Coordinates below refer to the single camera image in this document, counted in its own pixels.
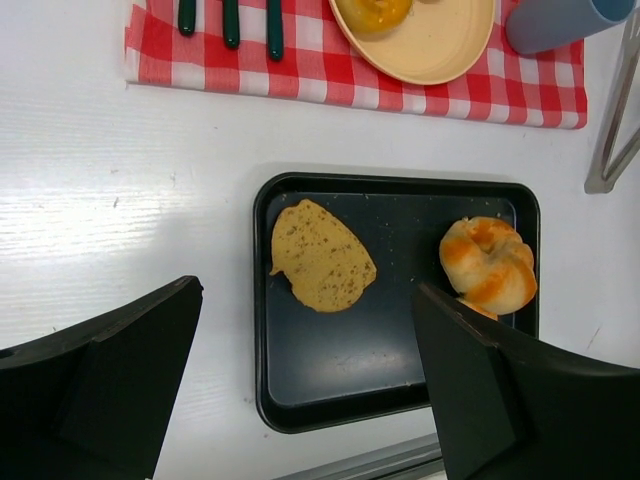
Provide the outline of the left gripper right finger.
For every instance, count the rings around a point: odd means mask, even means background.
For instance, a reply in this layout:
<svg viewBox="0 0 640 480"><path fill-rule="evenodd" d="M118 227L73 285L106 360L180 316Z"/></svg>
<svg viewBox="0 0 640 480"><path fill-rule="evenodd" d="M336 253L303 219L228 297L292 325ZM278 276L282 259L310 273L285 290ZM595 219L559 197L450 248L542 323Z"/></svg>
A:
<svg viewBox="0 0 640 480"><path fill-rule="evenodd" d="M491 320L422 284L412 313L451 479L635 479L639 372Z"/></svg>

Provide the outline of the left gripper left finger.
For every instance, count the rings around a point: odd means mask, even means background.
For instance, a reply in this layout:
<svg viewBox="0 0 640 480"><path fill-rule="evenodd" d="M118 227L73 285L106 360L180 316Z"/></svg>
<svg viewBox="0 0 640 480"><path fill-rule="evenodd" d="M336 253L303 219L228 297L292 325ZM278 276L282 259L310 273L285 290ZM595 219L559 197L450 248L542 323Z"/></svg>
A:
<svg viewBox="0 0 640 480"><path fill-rule="evenodd" d="M202 302L183 276L2 349L2 478L152 478Z"/></svg>

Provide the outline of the silver metal tongs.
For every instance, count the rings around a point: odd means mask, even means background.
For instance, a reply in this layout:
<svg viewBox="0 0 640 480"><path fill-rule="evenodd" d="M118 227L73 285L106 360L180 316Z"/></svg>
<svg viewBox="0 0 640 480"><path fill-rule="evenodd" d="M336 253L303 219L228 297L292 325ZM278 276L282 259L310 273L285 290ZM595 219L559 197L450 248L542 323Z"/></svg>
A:
<svg viewBox="0 0 640 480"><path fill-rule="evenodd" d="M639 155L639 129L615 152L619 130L639 63L639 8L636 7L625 24L620 54L611 85L608 103L584 183L589 195L606 194L613 190L622 173Z"/></svg>

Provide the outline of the orange ring donut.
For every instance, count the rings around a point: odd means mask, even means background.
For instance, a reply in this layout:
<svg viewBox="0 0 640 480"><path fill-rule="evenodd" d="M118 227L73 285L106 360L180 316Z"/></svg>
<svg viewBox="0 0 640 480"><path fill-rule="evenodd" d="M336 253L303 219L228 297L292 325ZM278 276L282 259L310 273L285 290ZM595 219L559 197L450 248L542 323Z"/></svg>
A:
<svg viewBox="0 0 640 480"><path fill-rule="evenodd" d="M338 0L337 8L349 29L377 34L399 26L411 13L412 0Z"/></svg>

